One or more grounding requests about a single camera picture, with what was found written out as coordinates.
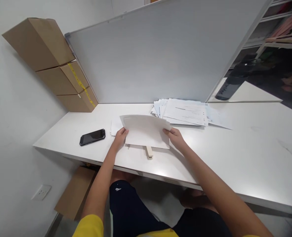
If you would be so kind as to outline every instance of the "smartphone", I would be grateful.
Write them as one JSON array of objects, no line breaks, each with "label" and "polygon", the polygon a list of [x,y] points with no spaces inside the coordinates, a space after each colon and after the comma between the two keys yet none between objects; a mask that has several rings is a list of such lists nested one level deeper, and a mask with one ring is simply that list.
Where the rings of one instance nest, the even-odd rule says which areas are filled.
[{"label": "smartphone", "polygon": [[100,129],[95,132],[91,132],[85,135],[82,135],[80,138],[80,146],[87,145],[105,138],[105,130]]}]

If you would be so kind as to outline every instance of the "yellow sleeve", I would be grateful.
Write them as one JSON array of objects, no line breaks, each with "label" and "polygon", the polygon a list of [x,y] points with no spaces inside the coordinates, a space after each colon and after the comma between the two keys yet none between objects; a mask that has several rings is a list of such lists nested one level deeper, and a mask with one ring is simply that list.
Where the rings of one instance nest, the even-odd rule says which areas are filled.
[{"label": "yellow sleeve", "polygon": [[79,222],[72,237],[103,237],[104,227],[97,215],[87,215]]},{"label": "yellow sleeve", "polygon": [[148,233],[145,233],[145,234],[138,235],[137,237],[145,237],[145,236],[151,236],[151,237],[179,237],[174,232],[173,229],[165,229],[165,230],[148,232]]}]

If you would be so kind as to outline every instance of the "navy shorts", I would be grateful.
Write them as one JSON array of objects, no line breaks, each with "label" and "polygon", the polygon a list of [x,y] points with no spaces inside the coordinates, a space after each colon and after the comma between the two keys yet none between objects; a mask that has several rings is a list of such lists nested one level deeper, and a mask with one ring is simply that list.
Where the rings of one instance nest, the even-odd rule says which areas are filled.
[{"label": "navy shorts", "polygon": [[110,210],[113,237],[136,237],[168,228],[179,237],[232,236],[221,216],[206,208],[185,209],[174,227],[158,221],[125,180],[110,186]]}]

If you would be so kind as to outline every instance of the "yellow measuring tape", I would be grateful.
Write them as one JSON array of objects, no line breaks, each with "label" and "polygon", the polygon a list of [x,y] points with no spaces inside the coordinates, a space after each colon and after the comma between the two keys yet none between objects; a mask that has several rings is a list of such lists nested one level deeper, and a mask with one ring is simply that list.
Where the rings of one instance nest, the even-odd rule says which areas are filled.
[{"label": "yellow measuring tape", "polygon": [[79,80],[79,78],[78,78],[76,72],[74,71],[73,67],[71,66],[70,63],[68,63],[68,65],[69,65],[69,67],[70,67],[70,69],[71,69],[71,71],[72,71],[74,77],[76,78],[77,83],[79,84],[79,86],[82,87],[82,89],[84,89],[84,91],[85,91],[86,94],[87,94],[87,97],[88,97],[89,101],[91,102],[91,104],[93,105],[93,107],[95,107],[95,104],[94,104],[93,101],[90,99],[90,96],[89,96],[89,94],[88,94],[88,92],[87,92],[87,89],[84,87],[84,85],[82,84],[82,82]]}]

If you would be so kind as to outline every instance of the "left hand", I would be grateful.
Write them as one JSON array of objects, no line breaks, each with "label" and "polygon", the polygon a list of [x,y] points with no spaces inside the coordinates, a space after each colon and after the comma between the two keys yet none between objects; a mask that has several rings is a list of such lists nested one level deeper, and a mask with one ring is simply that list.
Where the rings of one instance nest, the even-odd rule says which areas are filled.
[{"label": "left hand", "polygon": [[127,134],[128,134],[128,130],[125,130],[125,128],[121,128],[116,133],[115,139],[111,145],[111,147],[114,147],[116,149],[116,152],[118,152],[120,147],[123,145]]}]

